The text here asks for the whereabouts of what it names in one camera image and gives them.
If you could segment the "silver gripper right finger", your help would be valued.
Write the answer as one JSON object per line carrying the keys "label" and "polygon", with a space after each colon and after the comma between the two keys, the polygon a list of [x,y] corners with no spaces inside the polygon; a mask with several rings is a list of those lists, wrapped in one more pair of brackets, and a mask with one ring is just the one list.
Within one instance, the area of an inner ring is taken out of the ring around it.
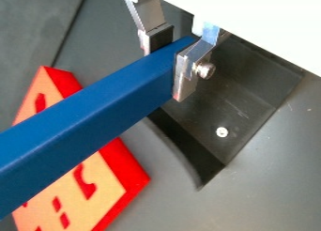
{"label": "silver gripper right finger", "polygon": [[199,40],[175,55],[174,61],[173,98],[177,101],[183,101],[195,91],[199,78],[209,80],[213,76],[211,51],[232,35],[203,20],[193,21],[191,32]]}

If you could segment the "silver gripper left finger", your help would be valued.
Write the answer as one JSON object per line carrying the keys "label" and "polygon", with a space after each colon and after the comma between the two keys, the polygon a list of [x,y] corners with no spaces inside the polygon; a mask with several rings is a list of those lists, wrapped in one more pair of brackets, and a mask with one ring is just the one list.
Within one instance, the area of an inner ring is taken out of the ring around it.
{"label": "silver gripper left finger", "polygon": [[125,0],[137,25],[145,55],[173,42],[174,27],[166,22],[161,0]]}

